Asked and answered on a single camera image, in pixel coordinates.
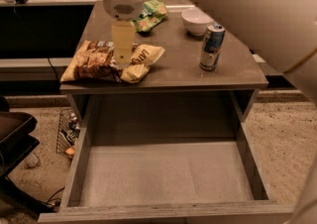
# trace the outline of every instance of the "snack bag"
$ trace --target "snack bag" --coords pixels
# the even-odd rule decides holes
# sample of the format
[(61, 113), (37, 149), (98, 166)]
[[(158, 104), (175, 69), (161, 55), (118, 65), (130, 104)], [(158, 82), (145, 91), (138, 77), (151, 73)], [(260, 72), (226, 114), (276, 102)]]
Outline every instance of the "snack bag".
[(158, 0), (151, 0), (145, 2), (142, 14), (132, 22), (137, 32), (149, 32), (166, 16), (167, 9), (165, 5)]
[(102, 79), (137, 83), (164, 53), (164, 48), (134, 44), (130, 64), (120, 69), (114, 58), (114, 44), (109, 41), (85, 41), (72, 58), (61, 82)]

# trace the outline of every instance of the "black chair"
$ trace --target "black chair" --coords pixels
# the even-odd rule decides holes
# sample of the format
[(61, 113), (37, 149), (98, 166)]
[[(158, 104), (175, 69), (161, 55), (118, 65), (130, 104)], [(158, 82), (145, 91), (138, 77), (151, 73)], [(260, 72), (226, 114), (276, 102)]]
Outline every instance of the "black chair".
[(40, 214), (53, 210), (20, 190), (8, 178), (8, 174), (40, 143), (29, 135), (36, 125), (37, 120), (30, 114), (10, 112), (8, 101), (0, 96), (0, 191), (11, 201)]

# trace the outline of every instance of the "gray cabinet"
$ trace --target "gray cabinet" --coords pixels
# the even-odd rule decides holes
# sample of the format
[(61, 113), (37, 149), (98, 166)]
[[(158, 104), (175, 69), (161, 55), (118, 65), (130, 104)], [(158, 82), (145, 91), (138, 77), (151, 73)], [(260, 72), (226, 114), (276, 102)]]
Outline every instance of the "gray cabinet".
[[(87, 40), (110, 38), (100, 4)], [(41, 223), (283, 223), (245, 120), (267, 85), (249, 49), (226, 34), (215, 71), (179, 12), (138, 42), (165, 54), (138, 84), (63, 84), (81, 131), (60, 212)]]

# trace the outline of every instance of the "open drawer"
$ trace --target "open drawer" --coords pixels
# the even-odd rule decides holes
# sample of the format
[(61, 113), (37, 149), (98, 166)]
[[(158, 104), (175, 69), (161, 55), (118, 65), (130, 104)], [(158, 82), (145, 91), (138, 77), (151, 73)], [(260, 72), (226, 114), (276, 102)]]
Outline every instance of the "open drawer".
[(284, 223), (230, 91), (96, 94), (41, 223)]

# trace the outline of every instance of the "white bowl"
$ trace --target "white bowl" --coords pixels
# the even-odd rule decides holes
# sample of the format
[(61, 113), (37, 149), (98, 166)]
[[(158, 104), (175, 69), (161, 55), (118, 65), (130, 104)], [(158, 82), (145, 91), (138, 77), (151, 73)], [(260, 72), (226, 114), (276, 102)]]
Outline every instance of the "white bowl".
[(207, 27), (214, 21), (197, 7), (188, 8), (181, 14), (185, 29), (193, 36), (202, 36)]

